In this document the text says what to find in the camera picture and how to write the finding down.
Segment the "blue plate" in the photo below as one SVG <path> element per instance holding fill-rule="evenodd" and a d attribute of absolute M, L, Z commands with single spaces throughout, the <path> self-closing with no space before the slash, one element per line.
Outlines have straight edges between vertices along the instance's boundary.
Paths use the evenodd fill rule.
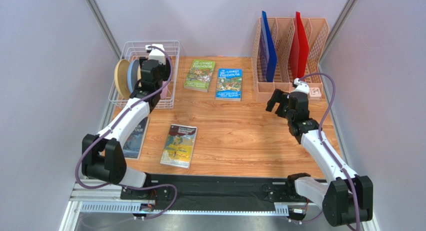
<path fill-rule="evenodd" d="M 135 59 L 129 64 L 129 67 L 127 70 L 127 86 L 130 93 L 134 91 L 135 85 L 137 81 L 139 80 L 138 79 L 139 73 L 140 73 L 140 60 Z"/>

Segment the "pink plate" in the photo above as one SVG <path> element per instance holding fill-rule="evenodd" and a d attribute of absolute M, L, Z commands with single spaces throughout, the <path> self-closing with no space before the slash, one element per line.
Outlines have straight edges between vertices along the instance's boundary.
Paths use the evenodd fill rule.
<path fill-rule="evenodd" d="M 167 95 L 168 95 L 168 82 L 167 81 L 163 81 L 162 82 L 162 91 L 160 93 L 160 98 L 161 99 L 166 99 Z"/>

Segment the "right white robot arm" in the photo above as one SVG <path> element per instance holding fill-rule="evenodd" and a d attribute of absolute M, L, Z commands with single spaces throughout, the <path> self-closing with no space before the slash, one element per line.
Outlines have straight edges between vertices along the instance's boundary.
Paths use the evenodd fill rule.
<path fill-rule="evenodd" d="M 373 182 L 360 176 L 337 154 L 319 123 L 310 117 L 308 95 L 276 89 L 266 110 L 285 118 L 289 132 L 310 153 L 324 174 L 323 185 L 306 173 L 288 176 L 293 196 L 301 196 L 320 206 L 327 222 L 333 226 L 358 225 L 373 219 Z"/>

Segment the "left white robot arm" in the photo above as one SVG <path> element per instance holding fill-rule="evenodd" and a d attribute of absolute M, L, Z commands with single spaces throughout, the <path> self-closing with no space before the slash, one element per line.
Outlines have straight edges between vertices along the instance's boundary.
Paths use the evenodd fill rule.
<path fill-rule="evenodd" d="M 128 167 L 123 147 L 136 126 L 154 110 L 162 90 L 173 76 L 173 64 L 168 55 L 148 57 L 136 68 L 141 78 L 133 85 L 125 108 L 97 134 L 87 134 L 82 140 L 82 155 L 75 168 L 80 175 L 135 190 L 145 190 L 148 174 Z"/>

